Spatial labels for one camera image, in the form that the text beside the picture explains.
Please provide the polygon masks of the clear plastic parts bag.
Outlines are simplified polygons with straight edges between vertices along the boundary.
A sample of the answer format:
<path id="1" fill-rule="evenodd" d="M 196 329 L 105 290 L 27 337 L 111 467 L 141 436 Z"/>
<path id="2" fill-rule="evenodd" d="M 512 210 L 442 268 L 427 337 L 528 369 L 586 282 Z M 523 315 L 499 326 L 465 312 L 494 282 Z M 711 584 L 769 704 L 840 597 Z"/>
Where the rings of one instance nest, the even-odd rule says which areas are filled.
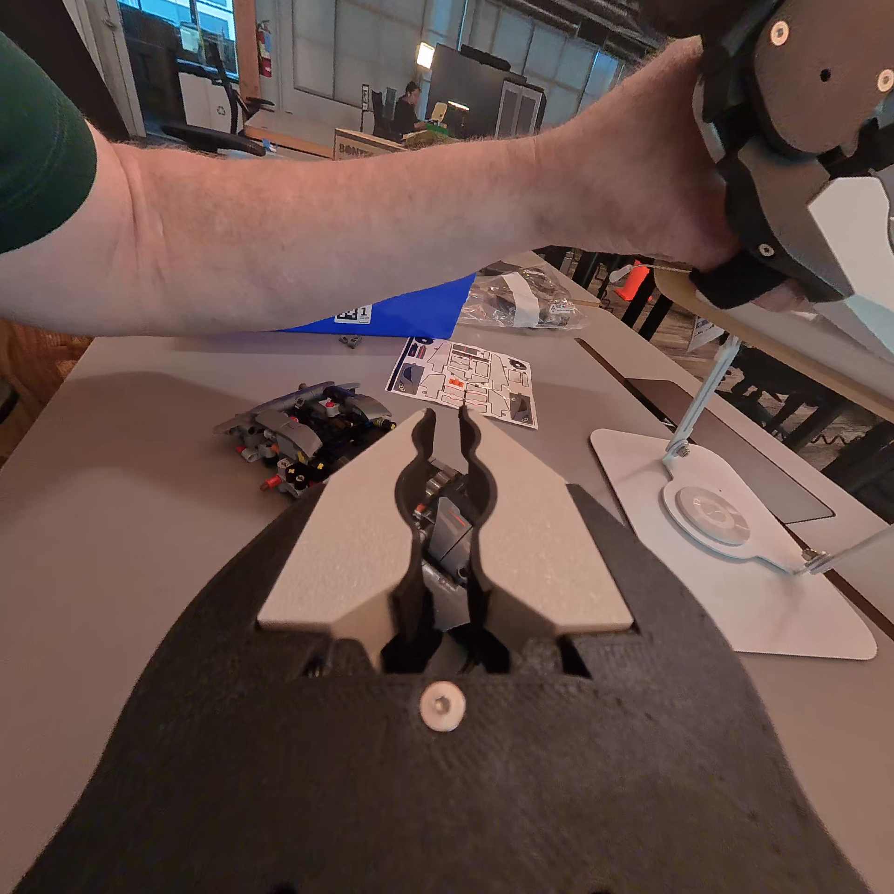
<path id="1" fill-rule="evenodd" d="M 496 264 L 475 276 L 458 323 L 574 331 L 584 328 L 587 319 L 552 274 L 535 266 Z"/>

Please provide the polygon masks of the orange-lined grey lego section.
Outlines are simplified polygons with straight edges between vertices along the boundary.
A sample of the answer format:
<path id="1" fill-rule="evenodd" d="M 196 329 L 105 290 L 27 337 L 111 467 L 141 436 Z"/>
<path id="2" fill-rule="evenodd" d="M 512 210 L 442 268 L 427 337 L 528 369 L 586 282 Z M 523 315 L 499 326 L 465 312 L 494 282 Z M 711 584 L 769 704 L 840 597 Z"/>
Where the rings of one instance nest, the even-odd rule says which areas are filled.
<path id="1" fill-rule="evenodd" d="M 447 632 L 470 621 L 471 553 L 480 511 L 468 492 L 468 475 L 432 458 L 423 497 L 412 517 L 419 532 L 423 582 L 433 602 L 433 624 Z"/>

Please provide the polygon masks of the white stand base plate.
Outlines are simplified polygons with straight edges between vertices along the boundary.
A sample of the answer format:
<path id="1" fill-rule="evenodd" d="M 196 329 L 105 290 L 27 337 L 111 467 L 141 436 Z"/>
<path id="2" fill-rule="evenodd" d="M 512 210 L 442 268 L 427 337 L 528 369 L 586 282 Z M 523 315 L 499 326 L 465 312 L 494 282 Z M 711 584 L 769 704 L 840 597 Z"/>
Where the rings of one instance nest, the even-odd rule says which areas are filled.
<path id="1" fill-rule="evenodd" d="M 888 527 L 837 553 L 813 552 L 719 455 L 689 437 L 741 345 L 730 337 L 667 440 L 611 429 L 590 442 L 616 501 L 740 653 L 864 662 L 877 643 L 827 577 L 890 540 Z"/>

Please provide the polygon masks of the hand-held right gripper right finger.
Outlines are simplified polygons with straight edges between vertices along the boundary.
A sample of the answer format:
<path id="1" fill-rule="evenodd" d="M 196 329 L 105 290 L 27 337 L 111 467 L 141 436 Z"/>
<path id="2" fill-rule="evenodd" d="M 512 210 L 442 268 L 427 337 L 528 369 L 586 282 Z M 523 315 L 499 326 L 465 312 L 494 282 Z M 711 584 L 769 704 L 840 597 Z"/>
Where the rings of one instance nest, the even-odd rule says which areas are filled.
<path id="1" fill-rule="evenodd" d="M 588 494 L 467 409 L 459 413 L 467 496 L 475 672 L 511 672 L 532 653 L 548 672 L 583 672 L 581 643 L 636 635 L 636 621 L 575 497 Z"/>

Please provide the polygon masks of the blue instruction booklet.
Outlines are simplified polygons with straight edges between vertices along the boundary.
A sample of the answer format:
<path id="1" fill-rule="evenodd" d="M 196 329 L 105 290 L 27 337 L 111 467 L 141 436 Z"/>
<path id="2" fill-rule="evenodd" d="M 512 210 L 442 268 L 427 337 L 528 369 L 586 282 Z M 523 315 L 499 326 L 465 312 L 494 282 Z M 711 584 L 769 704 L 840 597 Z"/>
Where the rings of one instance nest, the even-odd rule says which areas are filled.
<path id="1" fill-rule="evenodd" d="M 447 339 L 461 315 L 475 274 L 450 283 L 405 293 L 346 311 L 333 318 L 286 329 L 308 332 L 357 335 L 362 337 L 411 337 Z"/>

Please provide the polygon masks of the person's left hand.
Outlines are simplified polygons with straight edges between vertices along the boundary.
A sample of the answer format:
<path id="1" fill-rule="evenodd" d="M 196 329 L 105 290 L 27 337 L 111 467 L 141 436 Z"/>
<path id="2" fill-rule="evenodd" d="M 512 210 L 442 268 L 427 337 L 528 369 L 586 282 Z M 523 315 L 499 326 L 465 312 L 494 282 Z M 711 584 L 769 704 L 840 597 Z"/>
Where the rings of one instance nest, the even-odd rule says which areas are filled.
<path id="1" fill-rule="evenodd" d="M 594 249 L 705 274 L 743 249 L 692 107 L 703 53 L 699 37 L 672 40 L 588 109 Z"/>

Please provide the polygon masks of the black swivel office chair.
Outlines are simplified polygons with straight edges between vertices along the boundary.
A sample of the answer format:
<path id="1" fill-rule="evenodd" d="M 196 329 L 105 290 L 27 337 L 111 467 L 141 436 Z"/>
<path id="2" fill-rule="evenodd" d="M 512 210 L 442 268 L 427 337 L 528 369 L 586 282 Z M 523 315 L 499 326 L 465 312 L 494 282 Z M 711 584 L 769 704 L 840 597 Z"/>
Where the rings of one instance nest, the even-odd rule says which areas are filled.
<path id="1" fill-rule="evenodd" d="M 261 97 L 242 98 L 225 68 L 218 42 L 205 44 L 207 64 L 176 59 L 185 122 L 165 122 L 162 131 L 191 150 L 209 155 L 264 157 L 263 140 L 244 133 L 244 123 L 274 103 Z"/>

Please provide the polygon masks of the lego sticker sheet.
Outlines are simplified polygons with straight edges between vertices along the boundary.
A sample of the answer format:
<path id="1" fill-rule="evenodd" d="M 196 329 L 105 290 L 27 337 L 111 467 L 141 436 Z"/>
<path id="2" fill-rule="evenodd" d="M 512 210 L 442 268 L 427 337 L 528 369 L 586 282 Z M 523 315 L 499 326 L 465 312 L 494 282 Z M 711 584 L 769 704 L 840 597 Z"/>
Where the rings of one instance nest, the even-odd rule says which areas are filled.
<path id="1" fill-rule="evenodd" d="M 531 364 L 475 345 L 408 338 L 386 391 L 538 429 Z"/>

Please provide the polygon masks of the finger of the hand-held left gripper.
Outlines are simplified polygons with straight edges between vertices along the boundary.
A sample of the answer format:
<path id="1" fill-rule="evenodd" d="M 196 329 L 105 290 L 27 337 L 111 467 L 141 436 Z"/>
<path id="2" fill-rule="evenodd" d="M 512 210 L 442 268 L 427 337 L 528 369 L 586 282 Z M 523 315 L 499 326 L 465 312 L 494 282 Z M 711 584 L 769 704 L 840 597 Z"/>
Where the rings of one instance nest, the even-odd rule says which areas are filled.
<path id="1" fill-rule="evenodd" d="M 808 207 L 850 284 L 841 301 L 815 305 L 880 358 L 893 356 L 892 204 L 875 175 L 831 182 Z"/>

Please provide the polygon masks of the black cabinet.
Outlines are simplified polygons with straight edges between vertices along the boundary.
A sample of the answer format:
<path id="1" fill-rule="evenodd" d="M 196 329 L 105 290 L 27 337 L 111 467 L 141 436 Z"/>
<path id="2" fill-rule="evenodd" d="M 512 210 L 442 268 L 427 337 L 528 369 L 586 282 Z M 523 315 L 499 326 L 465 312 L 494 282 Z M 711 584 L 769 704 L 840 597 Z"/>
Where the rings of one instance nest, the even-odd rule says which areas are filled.
<path id="1" fill-rule="evenodd" d="M 433 51 L 426 105 L 431 118 L 445 107 L 443 125 L 458 140 L 509 139 L 534 135 L 542 127 L 543 89 L 491 64 L 487 54 L 439 44 Z"/>

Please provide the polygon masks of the person's green shirt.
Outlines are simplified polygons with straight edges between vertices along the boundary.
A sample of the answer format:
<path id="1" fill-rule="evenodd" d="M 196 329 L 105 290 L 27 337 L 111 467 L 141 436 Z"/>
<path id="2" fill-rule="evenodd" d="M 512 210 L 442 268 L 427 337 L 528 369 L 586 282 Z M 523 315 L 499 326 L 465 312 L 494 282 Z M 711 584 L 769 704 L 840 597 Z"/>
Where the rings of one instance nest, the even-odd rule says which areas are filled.
<path id="1" fill-rule="evenodd" d="M 58 229 L 95 183 L 96 150 L 73 102 L 1 35 L 1 253 Z"/>

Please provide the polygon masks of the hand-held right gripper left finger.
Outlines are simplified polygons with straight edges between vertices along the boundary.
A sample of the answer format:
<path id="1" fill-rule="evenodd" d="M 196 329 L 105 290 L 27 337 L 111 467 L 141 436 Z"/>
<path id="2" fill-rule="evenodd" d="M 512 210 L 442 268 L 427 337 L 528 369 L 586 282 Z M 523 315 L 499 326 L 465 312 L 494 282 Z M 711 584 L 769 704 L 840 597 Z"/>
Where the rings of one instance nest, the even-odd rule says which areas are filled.
<path id="1" fill-rule="evenodd" d="M 426 486 L 436 415 L 420 410 L 334 473 L 257 616 L 264 630 L 360 643 L 375 670 L 426 606 L 413 510 Z"/>

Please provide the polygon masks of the person's left forearm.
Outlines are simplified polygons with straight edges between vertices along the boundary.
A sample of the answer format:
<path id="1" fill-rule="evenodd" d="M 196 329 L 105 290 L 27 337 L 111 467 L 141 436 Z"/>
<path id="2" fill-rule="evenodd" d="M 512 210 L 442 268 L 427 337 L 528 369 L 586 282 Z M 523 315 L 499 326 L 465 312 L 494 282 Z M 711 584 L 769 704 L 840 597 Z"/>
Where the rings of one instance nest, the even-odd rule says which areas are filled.
<path id="1" fill-rule="evenodd" d="M 352 162 L 212 158 L 95 142 L 95 183 L 58 229 L 2 254 L 2 319 L 79 336 L 289 329 L 548 244 L 593 248 L 585 162 L 524 140 Z"/>

